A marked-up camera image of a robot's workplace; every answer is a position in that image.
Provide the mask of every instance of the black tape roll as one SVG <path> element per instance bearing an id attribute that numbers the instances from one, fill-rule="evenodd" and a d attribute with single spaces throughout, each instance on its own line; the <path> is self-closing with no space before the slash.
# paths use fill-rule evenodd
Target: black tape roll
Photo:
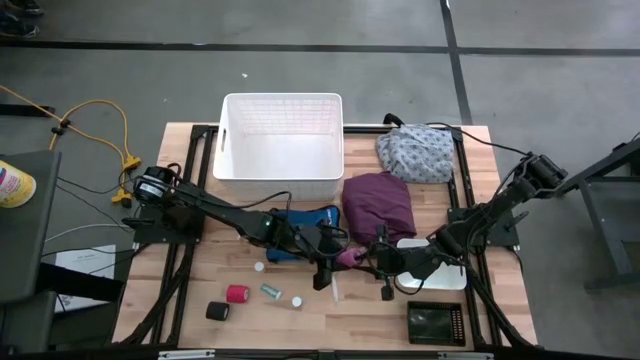
<path id="1" fill-rule="evenodd" d="M 207 305 L 207 314 L 205 316 L 209 320 L 225 321 L 229 316 L 229 304 L 211 301 Z"/>

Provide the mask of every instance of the white plate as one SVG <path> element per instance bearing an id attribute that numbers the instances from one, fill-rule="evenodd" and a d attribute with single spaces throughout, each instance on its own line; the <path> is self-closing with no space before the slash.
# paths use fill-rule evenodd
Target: white plate
<path id="1" fill-rule="evenodd" d="M 427 239 L 401 239 L 398 241 L 398 248 L 409 248 L 417 246 L 427 246 Z M 398 283 L 406 288 L 417 289 L 420 286 L 420 280 L 414 279 L 409 272 L 398 275 Z M 465 269 L 460 266 L 442 264 L 431 276 L 425 280 L 423 289 L 438 290 L 462 290 L 467 285 Z"/>

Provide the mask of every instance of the red tape roll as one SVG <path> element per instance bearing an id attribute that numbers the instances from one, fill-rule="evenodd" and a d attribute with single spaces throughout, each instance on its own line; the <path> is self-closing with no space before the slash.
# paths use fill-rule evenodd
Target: red tape roll
<path id="1" fill-rule="evenodd" d="M 243 304 L 249 299 L 249 288 L 244 285 L 229 285 L 227 288 L 227 302 Z"/>

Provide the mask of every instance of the concrete floor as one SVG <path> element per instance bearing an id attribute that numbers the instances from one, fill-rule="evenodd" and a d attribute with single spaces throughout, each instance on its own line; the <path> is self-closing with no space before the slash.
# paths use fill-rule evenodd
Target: concrete floor
<path id="1" fill-rule="evenodd" d="M 271 44 L 447 44 L 437 0 L 42 0 L 42 39 Z M 450 0 L 460 46 L 639 48 L 633 0 Z M 640 130 L 640 58 L 461 56 L 474 124 L 493 140 L 549 155 L 576 173 Z M 153 164 L 169 121 L 215 121 L 231 92 L 337 92 L 345 121 L 460 123 L 448 55 L 289 52 L 161 52 L 0 48 L 0 83 L 59 112 L 91 98 L 127 112 L 132 153 Z M 0 94 L 0 102 L 13 101 Z M 122 144 L 122 122 L 103 106 L 79 127 Z M 0 119 L 0 153 L 44 149 L 48 120 Z M 106 147 L 68 135 L 61 176 L 95 189 L 116 182 Z M 497 152 L 504 174 L 517 158 Z M 108 196 L 82 195 L 114 217 Z M 637 358 L 638 288 L 590 295 L 582 284 L 612 271 L 578 194 L 536 201 L 519 225 L 525 282 L 540 344 L 555 350 Z M 58 192 L 49 228 L 108 222 Z M 118 243 L 117 229 L 77 232 L 46 251 Z"/>

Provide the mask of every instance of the blue fabric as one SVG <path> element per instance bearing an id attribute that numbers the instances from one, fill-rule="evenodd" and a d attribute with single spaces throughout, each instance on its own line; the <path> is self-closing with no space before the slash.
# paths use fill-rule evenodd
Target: blue fabric
<path id="1" fill-rule="evenodd" d="M 271 213 L 277 216 L 284 217 L 287 214 L 286 210 L 271 210 Z M 328 225 L 339 227 L 340 226 L 340 209 L 337 206 L 331 205 L 324 208 L 311 211 L 297 211 L 289 210 L 289 223 L 291 225 L 304 225 L 315 226 L 322 221 L 328 220 Z M 277 263 L 280 261 L 300 260 L 299 258 L 276 249 L 267 249 L 267 260 L 269 262 Z"/>

